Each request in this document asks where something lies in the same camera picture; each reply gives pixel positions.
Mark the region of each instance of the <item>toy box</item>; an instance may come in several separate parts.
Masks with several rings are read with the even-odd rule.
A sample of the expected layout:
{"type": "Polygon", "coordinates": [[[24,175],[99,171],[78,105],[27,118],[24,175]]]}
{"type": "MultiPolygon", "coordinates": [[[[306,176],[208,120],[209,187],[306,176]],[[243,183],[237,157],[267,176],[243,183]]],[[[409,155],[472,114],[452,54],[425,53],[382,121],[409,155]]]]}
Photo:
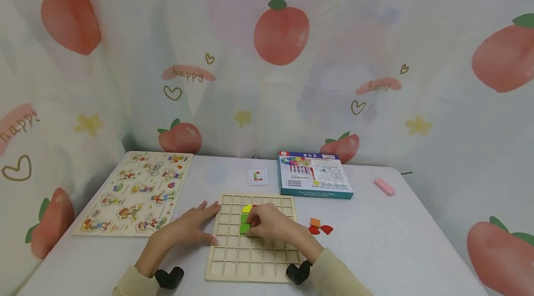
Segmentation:
{"type": "Polygon", "coordinates": [[[280,151],[282,195],[350,199],[354,192],[337,155],[280,151]]]}

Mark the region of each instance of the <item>heart doodle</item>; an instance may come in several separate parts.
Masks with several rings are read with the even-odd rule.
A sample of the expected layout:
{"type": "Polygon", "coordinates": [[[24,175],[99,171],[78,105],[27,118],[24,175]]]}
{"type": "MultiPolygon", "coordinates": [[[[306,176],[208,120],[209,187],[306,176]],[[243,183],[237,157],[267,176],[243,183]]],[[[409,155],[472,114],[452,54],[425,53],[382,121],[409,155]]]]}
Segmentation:
{"type": "Polygon", "coordinates": [[[402,74],[406,74],[406,73],[408,72],[408,70],[410,70],[410,67],[408,67],[406,64],[403,64],[400,70],[401,70],[401,71],[400,71],[400,72],[401,72],[401,73],[400,73],[401,75],[402,75],[402,74]]]}
{"type": "Polygon", "coordinates": [[[9,166],[9,165],[6,165],[6,166],[2,167],[2,169],[1,169],[1,174],[2,174],[7,180],[11,180],[11,181],[25,181],[25,180],[30,179],[30,177],[32,176],[32,162],[31,162],[29,156],[28,156],[28,155],[22,155],[22,156],[20,156],[20,157],[19,157],[19,160],[18,160],[18,162],[17,162],[17,166],[16,166],[16,167],[9,166]],[[17,175],[14,174],[14,173],[18,173],[18,172],[20,172],[20,169],[21,169],[20,164],[22,163],[22,160],[23,160],[23,159],[24,159],[24,160],[27,160],[27,162],[28,162],[28,175],[27,175],[27,176],[24,176],[24,177],[17,177],[17,175]],[[14,173],[11,173],[11,172],[10,172],[12,175],[9,176],[9,175],[6,173],[7,170],[11,170],[11,171],[13,171],[14,173]]]}
{"type": "Polygon", "coordinates": [[[354,114],[354,115],[358,115],[359,113],[362,113],[362,111],[364,110],[364,108],[365,108],[366,105],[367,105],[366,102],[363,102],[363,103],[359,104],[359,103],[358,103],[358,100],[353,100],[352,103],[350,104],[350,110],[352,111],[352,114],[354,114]],[[356,110],[359,110],[358,113],[356,113],[356,112],[354,111],[354,104],[356,104],[356,110]]]}
{"type": "Polygon", "coordinates": [[[165,85],[164,86],[164,93],[165,93],[165,97],[167,97],[170,100],[176,101],[176,100],[180,99],[180,97],[182,96],[182,89],[180,89],[180,88],[171,89],[168,85],[165,85]],[[180,91],[178,96],[175,96],[176,94],[174,92],[176,90],[180,91]]]}
{"type": "Polygon", "coordinates": [[[206,53],[206,63],[212,64],[215,61],[215,57],[212,57],[209,53],[206,53]]]}

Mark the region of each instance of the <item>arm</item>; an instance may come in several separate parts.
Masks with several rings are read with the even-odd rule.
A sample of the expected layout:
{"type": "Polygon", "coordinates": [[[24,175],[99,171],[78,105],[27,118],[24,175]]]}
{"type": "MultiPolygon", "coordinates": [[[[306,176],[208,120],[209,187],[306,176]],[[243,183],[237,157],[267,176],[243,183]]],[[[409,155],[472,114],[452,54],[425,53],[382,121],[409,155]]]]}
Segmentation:
{"type": "Polygon", "coordinates": [[[201,224],[221,209],[218,202],[206,207],[204,201],[197,208],[191,208],[175,221],[150,236],[135,266],[126,273],[113,289],[112,296],[155,296],[159,289],[154,274],[165,256],[174,246],[188,246],[194,243],[217,245],[217,239],[200,230],[201,224]]]}
{"type": "Polygon", "coordinates": [[[254,207],[247,222],[248,236],[282,240],[294,246],[312,264],[310,279],[322,296],[372,296],[351,271],[313,237],[309,230],[282,214],[273,204],[254,207]]]}

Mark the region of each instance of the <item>green leaf illustration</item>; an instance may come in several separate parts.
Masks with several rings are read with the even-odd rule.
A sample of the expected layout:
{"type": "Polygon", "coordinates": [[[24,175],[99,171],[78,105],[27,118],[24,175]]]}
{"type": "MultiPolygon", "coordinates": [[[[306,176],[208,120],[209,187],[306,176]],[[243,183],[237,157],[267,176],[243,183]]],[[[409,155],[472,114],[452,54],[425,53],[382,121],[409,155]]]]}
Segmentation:
{"type": "Polygon", "coordinates": [[[43,203],[41,204],[41,208],[39,209],[39,222],[43,219],[43,216],[45,215],[45,211],[48,208],[48,205],[50,204],[50,200],[48,198],[43,199],[43,203]]]}
{"type": "Polygon", "coordinates": [[[516,236],[519,239],[522,239],[526,241],[527,243],[531,244],[531,246],[534,246],[534,236],[529,235],[528,233],[513,233],[512,236],[516,236]]]}
{"type": "Polygon", "coordinates": [[[489,221],[491,224],[498,226],[502,230],[505,230],[507,233],[510,233],[508,229],[504,226],[504,224],[501,221],[499,221],[499,219],[496,218],[495,216],[490,216],[489,221]]]}
{"type": "Polygon", "coordinates": [[[512,22],[519,27],[532,29],[534,28],[534,13],[527,13],[526,15],[519,16],[512,22]]]}
{"type": "Polygon", "coordinates": [[[345,137],[347,137],[348,135],[350,134],[350,132],[345,132],[345,134],[341,135],[338,139],[338,141],[341,141],[342,139],[344,139],[345,137]]]}
{"type": "Polygon", "coordinates": [[[172,129],[174,126],[178,125],[180,123],[180,119],[175,119],[172,124],[170,124],[170,128],[172,129]]]}
{"type": "Polygon", "coordinates": [[[268,7],[273,10],[280,11],[280,10],[284,10],[285,8],[287,8],[287,3],[284,0],[271,0],[268,3],[268,7]]]}
{"type": "Polygon", "coordinates": [[[28,232],[26,233],[26,239],[24,240],[24,242],[26,244],[29,244],[32,242],[32,233],[33,233],[33,230],[35,228],[37,228],[37,226],[39,225],[39,223],[37,223],[36,225],[32,226],[31,228],[28,229],[28,232]]]}

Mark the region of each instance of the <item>table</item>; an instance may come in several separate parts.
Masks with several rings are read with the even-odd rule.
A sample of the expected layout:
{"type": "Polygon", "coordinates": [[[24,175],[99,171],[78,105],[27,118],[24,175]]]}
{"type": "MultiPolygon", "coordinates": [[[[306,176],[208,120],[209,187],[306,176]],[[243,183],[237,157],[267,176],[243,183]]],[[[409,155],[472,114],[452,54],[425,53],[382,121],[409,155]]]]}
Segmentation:
{"type": "MultiPolygon", "coordinates": [[[[295,197],[298,221],[310,217],[333,226],[318,240],[340,257],[377,296],[487,296],[400,173],[390,167],[344,165],[354,190],[351,200],[295,197]],[[381,177],[397,193],[387,197],[373,184],[381,177]]],[[[275,160],[195,156],[173,218],[221,193],[279,194],[275,160]],[[267,169],[268,186],[249,186],[249,169],[267,169]]],[[[29,279],[20,296],[110,295],[147,239],[72,236],[80,217],[29,279]]],[[[205,230],[211,232],[213,221],[205,230]]],[[[176,290],[161,295],[316,295],[302,286],[211,282],[204,280],[208,247],[173,250],[162,268],[179,265],[185,277],[176,290]]]]}

